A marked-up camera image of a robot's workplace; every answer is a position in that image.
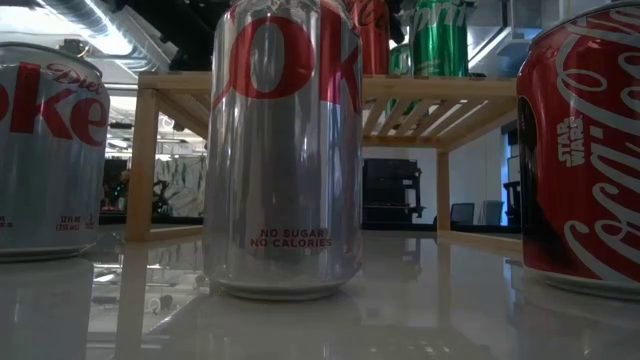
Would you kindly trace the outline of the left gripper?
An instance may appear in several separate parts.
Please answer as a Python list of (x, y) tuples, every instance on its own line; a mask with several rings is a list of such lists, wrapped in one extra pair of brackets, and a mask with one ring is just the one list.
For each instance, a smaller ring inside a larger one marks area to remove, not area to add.
[(171, 71), (209, 71), (215, 28), (230, 8), (229, 0), (175, 1), (171, 42), (178, 48)]

